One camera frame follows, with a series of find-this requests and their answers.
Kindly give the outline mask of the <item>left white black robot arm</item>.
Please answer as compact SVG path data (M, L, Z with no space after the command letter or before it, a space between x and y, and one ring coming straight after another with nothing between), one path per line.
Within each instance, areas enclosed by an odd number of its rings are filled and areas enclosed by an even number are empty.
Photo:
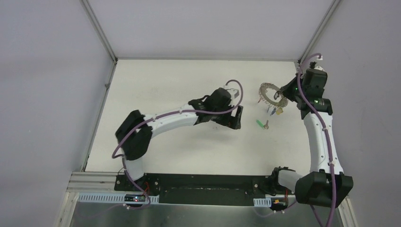
M118 145L112 158L122 158L126 185L132 191L142 190L144 175L142 157L157 135L180 127L215 122L238 130L241 128L243 89L220 87L211 95L193 99L169 112L142 114L134 110L115 132Z

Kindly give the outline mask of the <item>key with green tag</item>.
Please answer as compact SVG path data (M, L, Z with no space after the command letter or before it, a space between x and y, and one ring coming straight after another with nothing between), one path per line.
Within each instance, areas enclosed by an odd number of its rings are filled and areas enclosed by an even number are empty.
M263 128L264 130L269 129L269 120L266 120L265 122L262 122L260 120L256 120L256 123Z

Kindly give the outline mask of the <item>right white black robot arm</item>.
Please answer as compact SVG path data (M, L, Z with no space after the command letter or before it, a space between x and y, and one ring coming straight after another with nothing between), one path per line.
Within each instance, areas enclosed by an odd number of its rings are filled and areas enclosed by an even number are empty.
M332 105L323 98L328 74L321 68L307 69L276 93L296 102L306 127L311 165L300 175L288 167L276 167L267 177L268 194L288 189L301 204L337 208L353 188L353 178L344 174L332 133Z

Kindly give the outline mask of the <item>metal disc keyring holder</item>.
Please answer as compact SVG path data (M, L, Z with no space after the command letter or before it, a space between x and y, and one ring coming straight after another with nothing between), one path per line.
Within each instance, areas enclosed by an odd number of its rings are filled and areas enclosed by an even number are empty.
M283 96L278 96L275 98L276 92L279 90L279 87L272 84L264 82L260 85L258 89L259 100L257 103L263 102L267 105L267 109L269 107L284 108L288 105L288 99Z

